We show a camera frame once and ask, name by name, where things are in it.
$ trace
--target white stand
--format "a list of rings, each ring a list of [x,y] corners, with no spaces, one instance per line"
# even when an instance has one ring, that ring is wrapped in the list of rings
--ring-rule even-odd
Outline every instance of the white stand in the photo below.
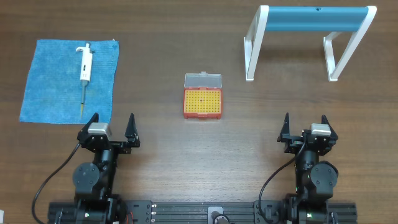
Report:
[[[333,47],[331,41],[337,37],[340,32],[332,32],[323,38],[323,46],[325,48],[326,66],[328,69],[329,81],[335,82],[343,71],[349,58],[354,53],[356,47],[361,41],[362,37],[368,30],[370,24],[376,15],[376,6],[368,6],[368,14],[362,21],[358,31],[353,32],[347,48],[345,49],[343,56],[340,61],[335,65],[335,57],[333,55]],[[260,6],[254,15],[254,19],[251,22],[248,34],[244,37],[244,63],[246,69],[246,81],[254,80],[254,72],[256,70],[257,60],[260,53],[262,38],[266,31],[267,19],[268,19],[269,6]]]

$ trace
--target open lid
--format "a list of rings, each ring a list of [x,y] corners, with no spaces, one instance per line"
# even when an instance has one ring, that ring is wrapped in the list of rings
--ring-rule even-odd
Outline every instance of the open lid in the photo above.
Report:
[[[207,74],[206,72],[185,74],[185,88],[222,88],[221,74]]]

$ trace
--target blue mat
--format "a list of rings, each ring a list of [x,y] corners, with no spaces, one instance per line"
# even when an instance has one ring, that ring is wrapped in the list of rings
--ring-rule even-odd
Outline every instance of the blue mat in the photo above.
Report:
[[[80,118],[82,52],[76,52],[76,48],[85,43],[82,40],[37,41],[19,121],[85,124],[97,112],[100,122],[110,122],[119,42],[89,41],[94,51],[93,66]]]

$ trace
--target wooden table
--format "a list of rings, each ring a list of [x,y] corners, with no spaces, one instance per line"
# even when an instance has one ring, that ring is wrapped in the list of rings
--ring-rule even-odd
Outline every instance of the wooden table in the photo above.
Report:
[[[254,82],[245,82],[243,37],[260,4],[378,7],[338,82],[328,82],[325,34],[267,34]],[[114,192],[126,200],[253,202],[292,155],[276,138],[286,112],[292,134],[328,119],[340,139],[324,158],[340,172],[333,201],[356,202],[360,223],[396,223],[398,209],[398,1],[2,1],[0,3],[0,209],[7,223],[33,223],[44,179],[69,155],[81,125],[20,123],[37,39],[120,41],[111,127],[136,115],[141,148],[122,155]],[[336,39],[335,54],[349,35]],[[182,116],[186,73],[223,76],[219,121]],[[71,201],[72,172],[93,154],[79,149],[44,188]],[[295,187],[289,166],[266,188],[280,200]]]

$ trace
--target blue bar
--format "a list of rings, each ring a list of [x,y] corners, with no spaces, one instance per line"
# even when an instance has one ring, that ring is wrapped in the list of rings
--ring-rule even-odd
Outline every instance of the blue bar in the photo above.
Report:
[[[367,7],[269,7],[268,32],[356,32]]]

